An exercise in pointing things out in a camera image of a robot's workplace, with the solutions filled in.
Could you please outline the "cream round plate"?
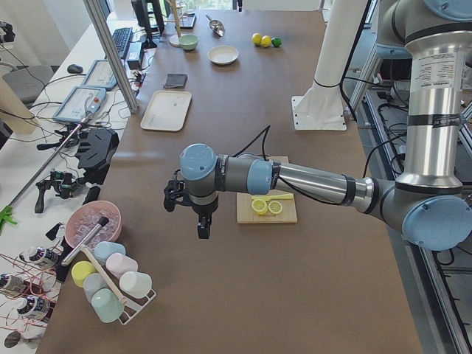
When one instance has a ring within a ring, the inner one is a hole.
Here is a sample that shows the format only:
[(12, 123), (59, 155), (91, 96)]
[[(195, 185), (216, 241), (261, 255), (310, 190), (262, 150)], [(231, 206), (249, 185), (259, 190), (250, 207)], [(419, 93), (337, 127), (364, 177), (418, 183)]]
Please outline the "cream round plate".
[(215, 46), (208, 51), (207, 57), (211, 63), (225, 66), (234, 63), (239, 57), (239, 52), (233, 46)]

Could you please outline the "bamboo cutting board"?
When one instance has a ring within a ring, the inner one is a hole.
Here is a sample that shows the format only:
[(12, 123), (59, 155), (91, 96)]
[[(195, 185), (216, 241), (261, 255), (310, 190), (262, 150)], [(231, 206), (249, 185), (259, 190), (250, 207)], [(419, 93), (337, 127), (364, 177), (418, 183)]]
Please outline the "bamboo cutting board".
[(271, 190), (267, 195), (237, 194), (237, 222), (296, 223), (294, 194)]

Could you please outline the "white cup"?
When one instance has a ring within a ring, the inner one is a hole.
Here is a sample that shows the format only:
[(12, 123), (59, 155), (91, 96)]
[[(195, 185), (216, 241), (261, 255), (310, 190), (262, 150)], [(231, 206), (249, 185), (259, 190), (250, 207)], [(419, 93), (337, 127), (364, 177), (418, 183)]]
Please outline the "white cup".
[(130, 296), (144, 298), (152, 288), (152, 278), (149, 274), (127, 271), (119, 279), (119, 287)]

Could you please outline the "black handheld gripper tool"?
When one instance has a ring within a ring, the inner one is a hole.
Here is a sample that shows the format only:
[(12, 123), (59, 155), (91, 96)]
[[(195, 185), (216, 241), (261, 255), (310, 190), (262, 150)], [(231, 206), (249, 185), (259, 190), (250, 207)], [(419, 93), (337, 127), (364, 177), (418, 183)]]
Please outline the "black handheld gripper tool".
[(53, 188), (56, 196), (68, 199), (72, 198), (75, 191), (84, 184), (84, 178), (75, 178), (71, 173), (51, 170), (49, 178), (44, 178), (35, 184), (39, 191), (35, 204), (35, 213), (40, 214), (44, 212), (44, 194), (47, 190)]

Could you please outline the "long metal rod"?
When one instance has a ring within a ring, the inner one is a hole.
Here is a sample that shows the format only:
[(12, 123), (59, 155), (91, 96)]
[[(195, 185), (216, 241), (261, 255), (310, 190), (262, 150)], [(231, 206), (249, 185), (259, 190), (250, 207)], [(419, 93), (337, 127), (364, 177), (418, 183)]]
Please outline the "long metal rod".
[(27, 191), (30, 185), (37, 180), (39, 175), (46, 169), (46, 167), (52, 162), (52, 160), (61, 152), (61, 150), (66, 146), (69, 140), (77, 133), (91, 118), (93, 117), (92, 113), (87, 113), (76, 125), (76, 127), (69, 133), (69, 135), (63, 140), (63, 142), (55, 149), (52, 155), (40, 166), (36, 173), (29, 179), (29, 181), (23, 186), (23, 188), (18, 192), (18, 194), (13, 198), (13, 200), (6, 205), (4, 209), (8, 207), (13, 208), (14, 204), (20, 199), (20, 197)]

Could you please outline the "near teach pendant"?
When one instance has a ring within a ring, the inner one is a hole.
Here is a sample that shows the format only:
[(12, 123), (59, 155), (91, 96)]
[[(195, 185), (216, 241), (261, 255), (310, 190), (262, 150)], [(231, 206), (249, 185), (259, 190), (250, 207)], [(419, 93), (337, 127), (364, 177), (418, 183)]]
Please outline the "near teach pendant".
[(75, 86), (52, 118), (57, 122), (78, 123), (88, 112), (97, 113), (105, 98), (104, 88)]

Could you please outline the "teach pendant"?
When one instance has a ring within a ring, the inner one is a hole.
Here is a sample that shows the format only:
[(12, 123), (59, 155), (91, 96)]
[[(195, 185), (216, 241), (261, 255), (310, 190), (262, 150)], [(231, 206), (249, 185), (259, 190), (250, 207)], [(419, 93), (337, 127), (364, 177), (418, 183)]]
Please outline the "teach pendant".
[(107, 60), (95, 60), (85, 76), (82, 85), (110, 91), (117, 85), (117, 79)]
[(78, 123), (88, 112), (97, 113), (105, 98), (104, 88), (75, 86), (52, 118), (57, 122)]

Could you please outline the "green bowl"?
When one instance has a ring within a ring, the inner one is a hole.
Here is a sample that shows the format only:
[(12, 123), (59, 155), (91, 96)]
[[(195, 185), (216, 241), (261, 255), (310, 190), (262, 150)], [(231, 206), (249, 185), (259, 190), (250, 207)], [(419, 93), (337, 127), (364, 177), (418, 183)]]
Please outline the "green bowl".
[(179, 46), (186, 51), (193, 51), (198, 45), (198, 36), (193, 34), (181, 35), (178, 38)]

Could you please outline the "yellow lemon far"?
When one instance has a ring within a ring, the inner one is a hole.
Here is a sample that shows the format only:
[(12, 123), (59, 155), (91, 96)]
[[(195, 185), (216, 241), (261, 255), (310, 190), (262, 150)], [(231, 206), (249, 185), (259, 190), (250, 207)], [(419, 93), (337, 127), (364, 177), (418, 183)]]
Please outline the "yellow lemon far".
[(259, 46), (261, 44), (262, 38), (263, 38), (263, 35), (261, 33), (255, 32), (251, 36), (251, 42), (255, 46)]

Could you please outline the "yellow lemon near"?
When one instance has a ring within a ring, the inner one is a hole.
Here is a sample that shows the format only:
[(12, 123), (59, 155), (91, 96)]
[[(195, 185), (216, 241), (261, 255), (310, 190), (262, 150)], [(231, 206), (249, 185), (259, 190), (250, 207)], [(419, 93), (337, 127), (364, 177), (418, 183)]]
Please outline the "yellow lemon near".
[(260, 45), (264, 48), (272, 46), (272, 38), (269, 35), (264, 35), (260, 40)]

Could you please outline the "green lime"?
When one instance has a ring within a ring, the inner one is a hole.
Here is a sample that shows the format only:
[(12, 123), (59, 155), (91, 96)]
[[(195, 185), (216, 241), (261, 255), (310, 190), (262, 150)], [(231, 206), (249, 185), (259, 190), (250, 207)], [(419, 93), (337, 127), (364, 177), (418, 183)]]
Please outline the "green lime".
[(279, 48), (282, 46), (282, 39), (279, 37), (273, 37), (271, 39), (271, 44), (274, 48)]

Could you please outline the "metal scoop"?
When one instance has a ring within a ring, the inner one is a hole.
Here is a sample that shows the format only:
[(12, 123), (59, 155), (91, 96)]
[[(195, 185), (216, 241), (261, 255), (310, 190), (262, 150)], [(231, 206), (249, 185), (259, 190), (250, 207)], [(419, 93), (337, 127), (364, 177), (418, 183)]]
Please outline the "metal scoop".
[(221, 21), (213, 19), (209, 14), (206, 14), (206, 18), (209, 20), (209, 28), (219, 37), (225, 35), (225, 28)]

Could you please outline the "black keyboard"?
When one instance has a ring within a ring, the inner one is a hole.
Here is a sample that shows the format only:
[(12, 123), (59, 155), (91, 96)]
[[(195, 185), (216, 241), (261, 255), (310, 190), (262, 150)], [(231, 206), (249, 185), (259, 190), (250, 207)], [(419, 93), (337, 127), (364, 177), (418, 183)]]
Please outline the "black keyboard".
[(114, 45), (121, 59), (126, 58), (132, 36), (133, 36), (132, 27), (122, 27), (119, 29), (115, 29), (112, 34)]

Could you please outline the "black computer mouse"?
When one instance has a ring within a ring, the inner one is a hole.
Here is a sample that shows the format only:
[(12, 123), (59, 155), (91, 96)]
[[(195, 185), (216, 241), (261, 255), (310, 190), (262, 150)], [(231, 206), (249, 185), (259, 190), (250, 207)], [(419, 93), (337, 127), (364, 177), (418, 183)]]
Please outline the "black computer mouse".
[(69, 74), (82, 74), (83, 73), (83, 67), (79, 66), (77, 64), (71, 64), (67, 67), (67, 72)]

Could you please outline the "black plastic bracket stand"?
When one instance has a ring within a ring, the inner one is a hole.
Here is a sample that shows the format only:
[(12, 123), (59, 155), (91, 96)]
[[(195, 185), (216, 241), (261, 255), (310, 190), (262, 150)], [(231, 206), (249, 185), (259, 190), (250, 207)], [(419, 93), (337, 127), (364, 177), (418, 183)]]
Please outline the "black plastic bracket stand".
[(86, 182), (103, 184), (118, 144), (118, 134), (111, 128), (94, 128), (79, 134), (75, 157), (78, 167), (85, 170)]

